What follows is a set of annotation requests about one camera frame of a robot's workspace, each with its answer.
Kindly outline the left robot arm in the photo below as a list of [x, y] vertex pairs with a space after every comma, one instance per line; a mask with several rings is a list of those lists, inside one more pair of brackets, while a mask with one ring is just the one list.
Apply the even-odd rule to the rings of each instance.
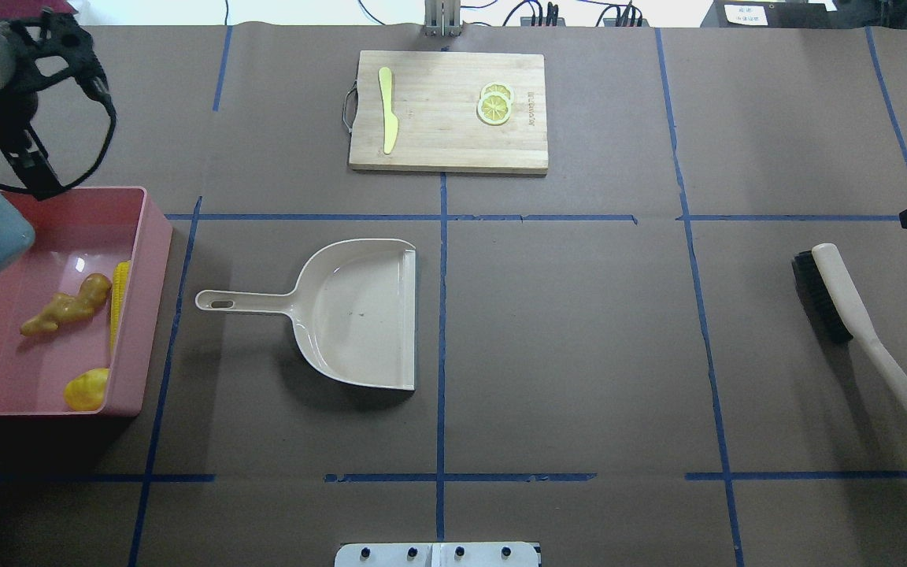
[[[94, 161], [72, 182], [61, 182], [33, 126], [40, 94], [66, 80], [100, 104], [108, 119]], [[0, 273], [35, 243], [35, 229], [8, 201], [8, 194], [43, 202], [76, 189], [98, 171], [116, 129], [108, 76], [93, 36], [75, 14], [44, 5], [35, 16], [0, 18], [0, 154], [16, 177], [15, 184], [0, 182]]]

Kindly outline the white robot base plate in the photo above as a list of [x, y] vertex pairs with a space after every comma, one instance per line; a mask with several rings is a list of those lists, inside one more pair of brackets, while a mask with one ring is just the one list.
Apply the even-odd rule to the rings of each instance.
[[345, 544], [335, 566], [541, 566], [540, 546], [523, 541]]

